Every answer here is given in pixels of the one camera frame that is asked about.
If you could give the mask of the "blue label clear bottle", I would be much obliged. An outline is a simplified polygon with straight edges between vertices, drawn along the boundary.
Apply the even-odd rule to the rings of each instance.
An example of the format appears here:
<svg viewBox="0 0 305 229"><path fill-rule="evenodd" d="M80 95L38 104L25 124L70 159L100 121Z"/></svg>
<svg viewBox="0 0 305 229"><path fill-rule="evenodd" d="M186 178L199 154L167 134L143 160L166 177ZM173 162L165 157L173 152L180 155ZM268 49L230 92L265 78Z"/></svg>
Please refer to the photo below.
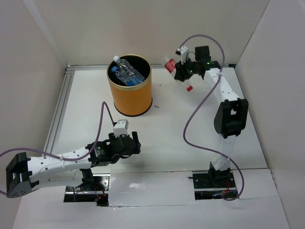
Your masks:
<svg viewBox="0 0 305 229"><path fill-rule="evenodd" d="M136 86L141 83L141 80L138 79L133 73L123 73L117 66L112 67L111 71L125 84L125 86Z"/></svg>

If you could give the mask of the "clear bottle white cap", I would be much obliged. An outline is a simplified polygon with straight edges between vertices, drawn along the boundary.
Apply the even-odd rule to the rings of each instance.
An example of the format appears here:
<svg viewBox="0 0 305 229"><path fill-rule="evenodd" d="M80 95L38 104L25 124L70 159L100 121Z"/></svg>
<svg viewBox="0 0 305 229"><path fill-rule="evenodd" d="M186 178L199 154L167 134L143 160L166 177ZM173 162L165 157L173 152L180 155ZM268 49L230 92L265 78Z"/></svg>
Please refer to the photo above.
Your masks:
<svg viewBox="0 0 305 229"><path fill-rule="evenodd" d="M114 56L113 61L123 73L133 73L138 79L141 80L141 83L145 81L145 78L133 66L131 66L126 59L121 59L119 56Z"/></svg>

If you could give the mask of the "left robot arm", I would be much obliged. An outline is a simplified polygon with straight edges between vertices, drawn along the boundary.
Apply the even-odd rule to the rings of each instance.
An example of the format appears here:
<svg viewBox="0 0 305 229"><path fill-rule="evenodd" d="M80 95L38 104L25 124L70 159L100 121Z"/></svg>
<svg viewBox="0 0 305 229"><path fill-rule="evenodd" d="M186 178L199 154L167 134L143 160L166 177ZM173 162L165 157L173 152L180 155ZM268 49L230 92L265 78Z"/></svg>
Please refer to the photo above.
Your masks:
<svg viewBox="0 0 305 229"><path fill-rule="evenodd" d="M62 156L28 157L18 153L6 167L6 193L18 198L44 187L69 186L81 191L94 186L93 167L115 164L139 154L141 144L137 132L116 137L114 133L104 141L88 144Z"/></svg>

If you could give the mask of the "red label clear bottle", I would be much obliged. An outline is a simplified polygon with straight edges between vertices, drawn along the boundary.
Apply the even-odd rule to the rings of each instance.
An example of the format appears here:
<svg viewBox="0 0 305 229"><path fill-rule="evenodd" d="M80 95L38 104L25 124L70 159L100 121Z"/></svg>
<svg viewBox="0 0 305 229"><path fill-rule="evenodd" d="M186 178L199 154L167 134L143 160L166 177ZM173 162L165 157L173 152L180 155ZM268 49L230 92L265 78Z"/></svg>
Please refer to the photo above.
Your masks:
<svg viewBox="0 0 305 229"><path fill-rule="evenodd" d="M176 67L175 67L176 61L173 58L164 57L163 58L163 65L164 68L170 73L172 78L182 87L184 87L188 92L190 92L193 89L193 86L191 85L189 80L180 80L176 77Z"/></svg>

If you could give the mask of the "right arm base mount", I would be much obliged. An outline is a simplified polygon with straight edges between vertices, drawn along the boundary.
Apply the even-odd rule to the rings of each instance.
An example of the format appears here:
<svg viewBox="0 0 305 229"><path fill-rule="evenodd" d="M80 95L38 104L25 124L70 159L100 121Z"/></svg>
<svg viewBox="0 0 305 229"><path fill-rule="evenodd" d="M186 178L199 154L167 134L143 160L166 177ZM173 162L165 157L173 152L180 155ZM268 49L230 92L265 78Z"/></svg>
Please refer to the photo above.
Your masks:
<svg viewBox="0 0 305 229"><path fill-rule="evenodd" d="M188 177L193 182L195 200L232 199L237 196L238 191L234 176L230 173L228 178L211 181L208 172L194 172Z"/></svg>

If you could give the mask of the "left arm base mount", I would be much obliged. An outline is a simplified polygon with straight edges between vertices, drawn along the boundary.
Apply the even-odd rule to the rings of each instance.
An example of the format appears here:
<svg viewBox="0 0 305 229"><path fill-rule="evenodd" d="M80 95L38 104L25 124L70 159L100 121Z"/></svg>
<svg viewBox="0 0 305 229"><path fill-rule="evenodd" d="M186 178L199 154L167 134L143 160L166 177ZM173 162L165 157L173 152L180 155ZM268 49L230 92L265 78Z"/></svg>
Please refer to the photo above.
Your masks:
<svg viewBox="0 0 305 229"><path fill-rule="evenodd" d="M64 193L64 203L92 202L96 206L107 207L110 174L93 174L93 183L86 187L67 186Z"/></svg>

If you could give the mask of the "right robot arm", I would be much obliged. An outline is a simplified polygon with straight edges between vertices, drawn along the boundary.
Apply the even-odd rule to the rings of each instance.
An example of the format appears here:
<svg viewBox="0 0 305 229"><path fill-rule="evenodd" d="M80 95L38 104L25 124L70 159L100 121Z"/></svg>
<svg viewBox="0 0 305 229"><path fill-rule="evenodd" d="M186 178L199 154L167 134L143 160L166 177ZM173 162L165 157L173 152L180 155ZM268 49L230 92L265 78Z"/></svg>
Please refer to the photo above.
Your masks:
<svg viewBox="0 0 305 229"><path fill-rule="evenodd" d="M213 124L221 139L220 155L210 163L208 170L209 184L219 187L230 178L230 159L236 140L245 129L249 103L240 98L229 85L223 74L223 64L211 60L208 46L195 48L194 61L189 58L189 49L184 45L177 49L176 54L181 60L175 65L174 78L186 81L194 74L201 76L219 104Z"/></svg>

